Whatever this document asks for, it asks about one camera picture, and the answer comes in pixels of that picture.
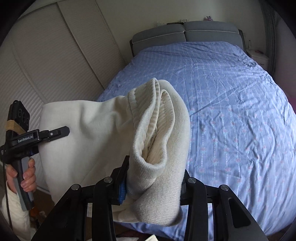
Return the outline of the white sleeve forearm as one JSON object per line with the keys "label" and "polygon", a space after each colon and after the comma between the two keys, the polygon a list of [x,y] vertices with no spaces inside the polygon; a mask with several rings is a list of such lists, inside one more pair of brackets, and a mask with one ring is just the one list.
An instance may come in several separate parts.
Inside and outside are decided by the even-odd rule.
{"label": "white sleeve forearm", "polygon": [[31,240],[29,212],[22,210],[20,199],[10,190],[8,182],[6,182],[6,190],[13,231],[20,240]]}

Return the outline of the person's left hand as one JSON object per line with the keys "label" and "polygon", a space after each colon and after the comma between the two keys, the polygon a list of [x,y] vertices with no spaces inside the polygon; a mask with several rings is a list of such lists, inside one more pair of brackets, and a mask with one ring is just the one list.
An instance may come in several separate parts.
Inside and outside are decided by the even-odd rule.
{"label": "person's left hand", "polygon": [[[30,158],[28,169],[23,173],[23,181],[21,183],[21,187],[25,192],[35,192],[37,189],[35,171],[35,161],[33,158]],[[17,193],[14,185],[14,178],[16,178],[17,174],[17,171],[11,165],[6,166],[7,185],[13,193]]]}

